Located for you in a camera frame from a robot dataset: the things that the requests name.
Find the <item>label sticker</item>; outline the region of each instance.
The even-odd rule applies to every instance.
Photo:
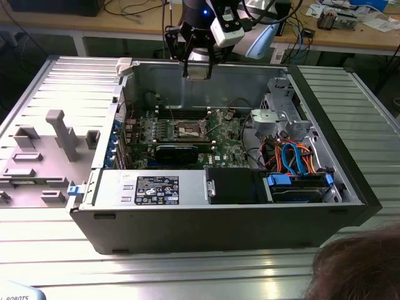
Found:
[[[135,204],[179,204],[179,177],[139,176],[136,181]]]

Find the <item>brown hair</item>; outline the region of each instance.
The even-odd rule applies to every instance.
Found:
[[[400,300],[400,224],[333,241],[312,268],[307,300]]]

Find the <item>slotted metal surface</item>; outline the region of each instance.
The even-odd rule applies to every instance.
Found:
[[[68,65],[75,60],[62,57],[57,63]],[[93,63],[91,59],[78,60],[82,66]],[[98,59],[98,62],[110,66],[116,60]],[[104,88],[117,84],[106,71],[99,71],[101,76],[96,77],[97,71],[85,70],[84,75],[77,77],[76,69],[76,66],[70,71],[63,69],[63,75],[55,76],[49,67],[44,82],[64,84],[67,79],[74,84],[87,84],[85,91],[95,85]],[[319,99],[332,121],[335,120],[335,126],[339,124],[338,132],[384,206],[363,226],[345,228],[333,238],[372,230],[397,220],[400,215],[399,136],[385,121],[380,107],[368,97],[362,98],[364,93],[359,83],[342,69],[302,68],[302,71],[311,87],[320,93]],[[344,93],[357,94],[357,98],[345,98],[341,92],[343,86],[351,88]],[[109,92],[97,90],[97,93]],[[32,99],[30,103],[26,109],[31,118],[41,106],[58,107],[51,97]],[[86,116],[95,118],[106,107],[106,102],[97,98],[69,99],[62,106],[74,112],[79,103],[88,111],[77,109],[72,119],[84,117],[85,113],[92,113]],[[360,121],[353,121],[349,115]],[[386,129],[383,132],[365,130],[359,123],[377,123]],[[64,209],[0,209],[0,276],[37,286],[49,300],[87,297],[110,300],[120,296],[185,300],[302,299],[316,250],[103,256],[93,250]]]
[[[300,70],[384,208],[398,207],[400,131],[395,120],[356,75],[341,68]]]
[[[101,128],[119,83],[115,71],[117,61],[60,57],[46,62],[34,79],[35,86],[10,113],[15,113],[15,117],[0,138],[0,169],[14,151],[13,136],[19,127],[34,126],[40,136],[55,135],[45,120],[49,109],[62,109],[66,126],[73,127],[77,136]]]

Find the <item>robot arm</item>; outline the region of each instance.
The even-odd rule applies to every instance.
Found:
[[[273,6],[277,1],[288,3],[281,19],[276,19],[279,14]],[[178,26],[166,27],[171,57],[184,64],[185,78],[190,60],[208,60],[205,79],[211,78],[213,65],[223,63],[232,52],[260,59],[272,43],[279,23],[294,14],[302,2],[289,14],[288,0],[183,0]],[[178,45],[179,35],[185,40],[184,47]]]
[[[244,37],[243,25],[237,11],[238,0],[184,0],[182,17],[176,27],[167,26],[165,38],[173,59],[184,63],[183,77],[188,76],[188,61],[196,49],[209,60],[206,79],[211,77],[213,65],[224,61]],[[178,35],[185,47],[178,46]]]

